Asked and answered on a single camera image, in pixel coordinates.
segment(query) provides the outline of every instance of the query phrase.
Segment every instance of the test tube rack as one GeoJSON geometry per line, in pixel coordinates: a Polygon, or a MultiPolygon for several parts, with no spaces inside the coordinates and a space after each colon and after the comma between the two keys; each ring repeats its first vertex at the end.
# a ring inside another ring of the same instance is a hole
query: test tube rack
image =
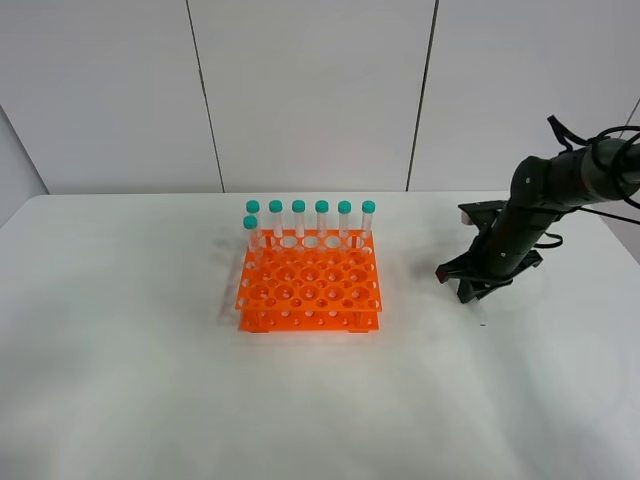
{"type": "Polygon", "coordinates": [[[262,230],[259,248],[247,248],[236,309],[239,329],[252,333],[276,331],[378,330],[382,311],[373,234],[361,230],[305,230],[296,238],[285,229],[282,238],[262,230]]]}

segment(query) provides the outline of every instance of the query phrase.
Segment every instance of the white table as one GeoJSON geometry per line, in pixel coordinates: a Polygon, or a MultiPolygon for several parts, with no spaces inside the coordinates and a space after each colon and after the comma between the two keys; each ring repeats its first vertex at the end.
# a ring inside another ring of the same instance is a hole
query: white table
{"type": "Polygon", "coordinates": [[[505,196],[301,195],[377,203],[367,335],[237,331],[248,195],[29,201],[0,229],[0,478],[640,478],[640,266],[599,218],[480,303],[434,276],[475,235],[457,204],[505,196]]]}

